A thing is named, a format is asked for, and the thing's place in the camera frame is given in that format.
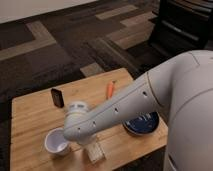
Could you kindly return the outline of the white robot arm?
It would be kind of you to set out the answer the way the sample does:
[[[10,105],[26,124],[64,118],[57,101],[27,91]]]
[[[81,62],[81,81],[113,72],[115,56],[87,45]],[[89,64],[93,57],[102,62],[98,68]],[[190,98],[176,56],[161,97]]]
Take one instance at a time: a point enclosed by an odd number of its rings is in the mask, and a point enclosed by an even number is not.
[[[169,115],[164,171],[213,171],[213,50],[181,53],[85,114],[69,112],[64,137],[82,141],[159,108]]]

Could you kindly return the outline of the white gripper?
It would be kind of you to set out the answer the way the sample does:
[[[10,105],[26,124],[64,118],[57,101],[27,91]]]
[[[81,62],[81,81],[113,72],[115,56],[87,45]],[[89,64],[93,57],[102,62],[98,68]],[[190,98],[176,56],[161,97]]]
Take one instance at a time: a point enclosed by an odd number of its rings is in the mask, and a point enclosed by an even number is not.
[[[90,143],[92,143],[96,140],[97,140],[97,135],[93,134],[91,136],[87,136],[83,139],[78,140],[77,143],[81,146],[85,146],[85,145],[88,145],[88,144],[90,144]]]

